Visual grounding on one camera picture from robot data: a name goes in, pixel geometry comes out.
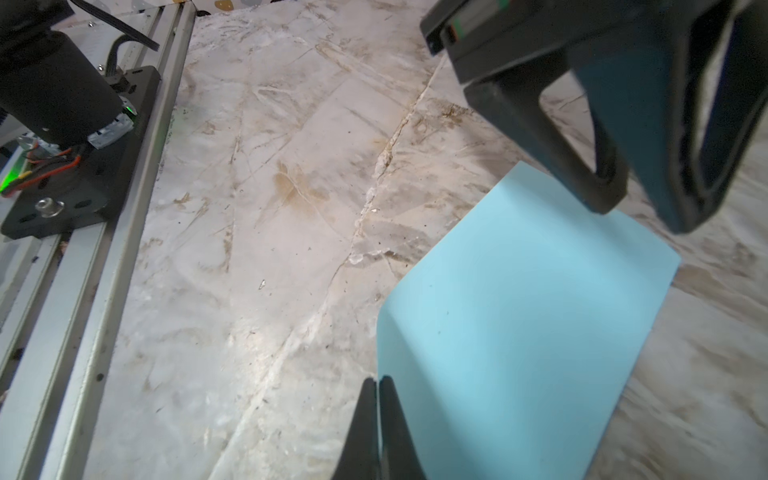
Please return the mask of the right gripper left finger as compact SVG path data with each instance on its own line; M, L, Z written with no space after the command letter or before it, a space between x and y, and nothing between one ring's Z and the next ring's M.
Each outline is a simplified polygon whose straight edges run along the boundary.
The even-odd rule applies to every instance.
M332 480L380 478L377 383L363 381Z

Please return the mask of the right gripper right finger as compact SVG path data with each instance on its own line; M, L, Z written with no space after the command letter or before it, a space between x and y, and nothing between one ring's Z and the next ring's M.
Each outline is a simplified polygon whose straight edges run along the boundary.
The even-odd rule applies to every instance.
M425 480L394 380L390 376L384 376L379 381L379 420L381 478Z

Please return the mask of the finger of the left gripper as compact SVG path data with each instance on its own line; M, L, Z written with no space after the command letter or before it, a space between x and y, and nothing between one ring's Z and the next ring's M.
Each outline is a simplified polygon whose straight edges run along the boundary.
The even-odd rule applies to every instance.
M657 215L686 234L720 208L767 105L764 1L632 1L575 70Z

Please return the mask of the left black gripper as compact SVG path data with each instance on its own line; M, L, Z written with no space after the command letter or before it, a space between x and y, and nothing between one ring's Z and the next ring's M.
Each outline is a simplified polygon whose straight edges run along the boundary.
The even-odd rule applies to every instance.
M541 163L589 210L607 214L626 196L628 164L593 117L596 169L588 168L539 99L568 71L565 56L553 52L636 20L655 5L654 1L439 1L422 18L420 31L430 53L445 51L458 81L471 83L464 94L475 111Z

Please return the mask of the light blue paper sheet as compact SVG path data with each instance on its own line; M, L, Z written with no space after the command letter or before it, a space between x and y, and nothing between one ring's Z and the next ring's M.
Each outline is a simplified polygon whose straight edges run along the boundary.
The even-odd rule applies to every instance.
M517 164L379 312L427 477L583 478L680 262Z

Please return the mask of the aluminium front rail frame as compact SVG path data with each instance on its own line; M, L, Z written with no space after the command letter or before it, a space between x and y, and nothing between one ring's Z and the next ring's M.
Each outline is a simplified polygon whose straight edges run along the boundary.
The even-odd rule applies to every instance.
M194 28L192 2L149 3L160 73L120 216L67 236L8 241L1 283L1 475L78 479L93 439L150 197Z

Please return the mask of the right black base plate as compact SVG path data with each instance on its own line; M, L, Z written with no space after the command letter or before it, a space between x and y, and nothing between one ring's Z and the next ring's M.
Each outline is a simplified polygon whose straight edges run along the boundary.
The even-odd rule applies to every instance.
M112 145L86 154L74 168L22 191L5 215L1 233L10 239L42 239L119 215L160 81L152 66L127 71L121 95L137 110L134 128Z

